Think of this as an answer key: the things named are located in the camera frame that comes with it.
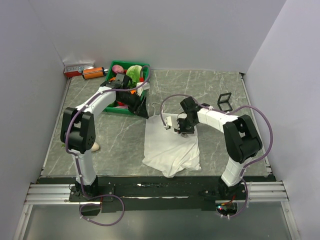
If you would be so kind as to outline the green plastic bin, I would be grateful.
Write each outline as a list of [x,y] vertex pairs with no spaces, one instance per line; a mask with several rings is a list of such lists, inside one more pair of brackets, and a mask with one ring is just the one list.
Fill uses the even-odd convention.
[[[144,63],[144,62],[134,62],[134,61],[123,61],[123,60],[113,60],[109,66],[108,69],[108,73],[106,74],[105,77],[105,81],[109,82],[113,77],[116,76],[116,73],[112,70],[112,67],[115,65],[119,65],[121,66],[124,70],[129,69],[131,66],[149,66],[150,65],[148,63]],[[107,113],[113,113],[113,114],[122,114],[122,115],[129,115],[129,116],[133,116],[134,114],[131,113],[126,105],[121,105],[119,104],[117,101],[115,101],[114,103],[111,103],[110,105],[108,105],[105,109],[105,112]]]

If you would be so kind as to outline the black square frame stand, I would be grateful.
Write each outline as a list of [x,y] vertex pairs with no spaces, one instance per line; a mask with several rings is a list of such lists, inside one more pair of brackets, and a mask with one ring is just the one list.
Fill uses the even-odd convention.
[[219,95],[217,100],[218,108],[223,112],[231,112],[233,108],[230,104],[230,98],[232,96],[231,92],[222,93]]

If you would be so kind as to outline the white camisole garment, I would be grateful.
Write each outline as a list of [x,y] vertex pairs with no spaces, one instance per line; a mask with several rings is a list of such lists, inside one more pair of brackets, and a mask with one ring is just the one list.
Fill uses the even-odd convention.
[[154,114],[146,120],[142,163],[162,172],[166,178],[183,170],[200,172],[198,143],[197,130],[182,136],[172,129],[165,129],[160,115]]

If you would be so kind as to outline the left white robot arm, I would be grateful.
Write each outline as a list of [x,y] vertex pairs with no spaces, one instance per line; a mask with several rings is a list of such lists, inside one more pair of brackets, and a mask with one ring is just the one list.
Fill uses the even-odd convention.
[[148,119],[146,98],[138,95],[138,90],[148,81],[130,88],[133,80],[124,73],[118,73],[113,81],[105,81],[97,92],[76,108],[67,107],[62,116],[60,140],[65,150],[72,156],[76,169],[76,190],[87,201],[99,195],[98,177],[93,167],[92,147],[96,140],[95,118],[115,101],[128,106],[135,116]]

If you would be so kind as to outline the red white carton box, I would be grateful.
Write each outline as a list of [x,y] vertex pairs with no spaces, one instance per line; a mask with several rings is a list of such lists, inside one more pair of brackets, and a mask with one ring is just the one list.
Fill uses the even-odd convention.
[[66,66],[64,68],[63,73],[67,78],[73,78],[73,77],[81,76],[84,70],[93,69],[93,68],[94,68],[93,64],[72,65],[72,66]]

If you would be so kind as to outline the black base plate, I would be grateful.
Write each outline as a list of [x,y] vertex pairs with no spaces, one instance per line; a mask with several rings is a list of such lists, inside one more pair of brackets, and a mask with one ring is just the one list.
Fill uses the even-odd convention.
[[215,211],[218,202],[244,200],[245,187],[239,183],[230,190],[218,176],[104,176],[93,187],[79,184],[70,189],[69,201],[95,203],[103,213],[116,211],[189,210]]

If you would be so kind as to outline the purple onion toy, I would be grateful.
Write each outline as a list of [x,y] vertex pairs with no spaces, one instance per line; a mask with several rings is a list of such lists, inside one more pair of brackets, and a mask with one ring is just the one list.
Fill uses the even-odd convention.
[[111,70],[115,74],[123,74],[125,72],[124,68],[118,64],[113,65]]

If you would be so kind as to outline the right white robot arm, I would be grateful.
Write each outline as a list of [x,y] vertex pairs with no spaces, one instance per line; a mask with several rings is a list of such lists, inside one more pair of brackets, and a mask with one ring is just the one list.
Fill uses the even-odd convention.
[[236,193],[235,186],[241,181],[245,164],[263,147],[252,118],[247,114],[236,116],[218,111],[210,105],[201,106],[191,96],[180,105],[186,117],[177,119],[177,133],[192,134],[197,124],[223,133],[229,159],[220,177],[223,184],[218,187],[218,193],[223,199],[230,199]]

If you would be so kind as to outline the green lettuce toy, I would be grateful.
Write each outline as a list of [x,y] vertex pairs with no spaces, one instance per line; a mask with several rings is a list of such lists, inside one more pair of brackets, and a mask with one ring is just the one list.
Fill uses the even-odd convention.
[[132,65],[127,69],[126,75],[132,79],[131,88],[135,88],[140,82],[141,70],[142,66],[140,65]]

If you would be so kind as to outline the orange cylinder bottle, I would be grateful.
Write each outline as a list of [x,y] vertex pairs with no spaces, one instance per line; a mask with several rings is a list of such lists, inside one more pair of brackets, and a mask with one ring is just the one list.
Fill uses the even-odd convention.
[[85,80],[95,79],[105,77],[108,73],[108,69],[104,67],[95,67],[95,68],[88,68],[82,71],[82,78]]

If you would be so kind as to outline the white radish toy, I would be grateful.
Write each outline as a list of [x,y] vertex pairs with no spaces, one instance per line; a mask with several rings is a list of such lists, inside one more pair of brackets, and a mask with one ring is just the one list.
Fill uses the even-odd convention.
[[99,149],[100,149],[100,145],[97,142],[94,142],[94,144],[92,145],[91,151],[96,152]]

